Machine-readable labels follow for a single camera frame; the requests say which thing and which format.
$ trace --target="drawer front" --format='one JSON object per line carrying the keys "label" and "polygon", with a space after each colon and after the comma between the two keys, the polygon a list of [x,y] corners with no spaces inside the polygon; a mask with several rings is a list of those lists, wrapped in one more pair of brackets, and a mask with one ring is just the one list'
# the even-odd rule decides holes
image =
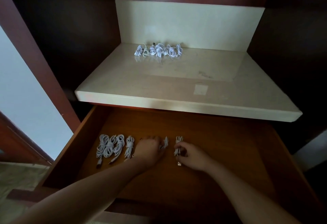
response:
{"label": "drawer front", "polygon": [[309,216],[312,206],[317,205],[312,190],[266,121],[108,106],[95,106],[91,110],[39,187],[60,189],[123,163],[126,147],[112,165],[108,164],[112,158],[104,158],[102,167],[96,168],[96,147],[101,134],[123,134],[125,138],[132,135],[136,144],[147,135],[169,139],[163,158],[125,187],[118,196],[122,200],[207,216],[235,214],[223,191],[210,177],[177,165],[173,146],[176,136],[183,136],[184,141],[201,147],[295,216]]}

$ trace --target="tile floor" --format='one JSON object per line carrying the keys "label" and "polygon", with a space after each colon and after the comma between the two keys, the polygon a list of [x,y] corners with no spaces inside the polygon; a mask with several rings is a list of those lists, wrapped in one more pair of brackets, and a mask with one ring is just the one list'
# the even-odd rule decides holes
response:
{"label": "tile floor", "polygon": [[33,190],[48,167],[37,164],[0,162],[0,224],[7,224],[22,215],[28,208],[6,199],[12,189]]}

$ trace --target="forearm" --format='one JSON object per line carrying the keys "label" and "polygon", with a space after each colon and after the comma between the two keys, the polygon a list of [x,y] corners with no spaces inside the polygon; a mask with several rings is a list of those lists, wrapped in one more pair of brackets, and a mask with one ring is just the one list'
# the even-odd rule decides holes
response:
{"label": "forearm", "polygon": [[129,159],[54,193],[13,223],[84,223],[105,210],[144,170],[141,160]]}
{"label": "forearm", "polygon": [[299,223],[283,208],[218,162],[211,161],[206,172],[223,189],[243,223]]}

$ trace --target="person's left arm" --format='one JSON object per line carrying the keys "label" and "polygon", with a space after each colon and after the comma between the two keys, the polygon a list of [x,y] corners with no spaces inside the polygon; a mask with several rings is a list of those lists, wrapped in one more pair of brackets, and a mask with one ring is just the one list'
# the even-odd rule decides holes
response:
{"label": "person's left arm", "polygon": [[59,190],[31,207],[13,224],[85,223],[104,211],[135,176],[163,154],[159,137],[141,139],[134,157]]}

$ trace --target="person's right arm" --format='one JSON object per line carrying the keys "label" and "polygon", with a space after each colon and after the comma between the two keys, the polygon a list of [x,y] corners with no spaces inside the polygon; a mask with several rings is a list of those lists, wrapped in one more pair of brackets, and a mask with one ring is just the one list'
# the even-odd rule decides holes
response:
{"label": "person's right arm", "polygon": [[300,223],[281,206],[252,188],[197,146],[179,142],[175,145],[176,148],[186,150],[186,156],[176,157],[178,162],[206,172],[219,184],[243,223]]}

